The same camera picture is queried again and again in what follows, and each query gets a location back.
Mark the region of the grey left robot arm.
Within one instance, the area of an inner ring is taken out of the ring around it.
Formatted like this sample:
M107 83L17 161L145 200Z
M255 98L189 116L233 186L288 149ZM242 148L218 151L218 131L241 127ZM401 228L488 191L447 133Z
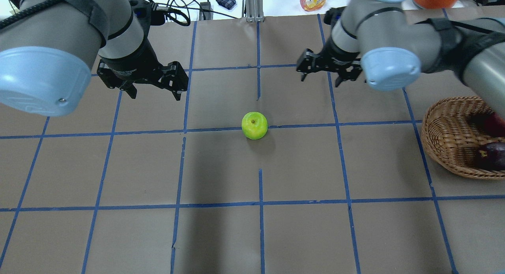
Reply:
M109 89L135 99L135 84L172 92L188 89L182 65L162 65L148 40L151 26L179 10L150 0L20 0L1 20L1 103L47 117L78 106L97 75Z

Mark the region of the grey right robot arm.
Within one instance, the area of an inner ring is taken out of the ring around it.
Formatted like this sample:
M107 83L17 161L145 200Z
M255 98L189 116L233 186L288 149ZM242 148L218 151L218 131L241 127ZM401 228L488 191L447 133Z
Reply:
M411 85L422 73L450 70L503 117L504 18L409 24L403 1L350 0L322 50L307 49L299 57L301 80L319 71L356 80L363 72L371 88L391 91Z

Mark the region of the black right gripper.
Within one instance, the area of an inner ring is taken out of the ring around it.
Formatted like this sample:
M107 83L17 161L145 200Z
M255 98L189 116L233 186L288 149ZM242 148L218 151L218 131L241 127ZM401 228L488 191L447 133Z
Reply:
M301 74L301 82L310 73L337 73L334 87L338 88L343 82L356 81L361 75L363 69L357 59L358 55L357 40L343 30L336 30L336 37L330 34L319 53L316 54L311 49L303 51L296 62L296 71Z

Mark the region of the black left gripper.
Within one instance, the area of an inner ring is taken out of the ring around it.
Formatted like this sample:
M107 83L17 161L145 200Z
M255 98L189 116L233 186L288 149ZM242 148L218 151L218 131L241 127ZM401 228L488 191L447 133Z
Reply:
M189 78L181 63L173 61L163 66L149 40L128 56L118 59L101 57L96 71L108 89L119 89L132 98L137 97L133 82L151 84L172 93L176 101L188 89Z

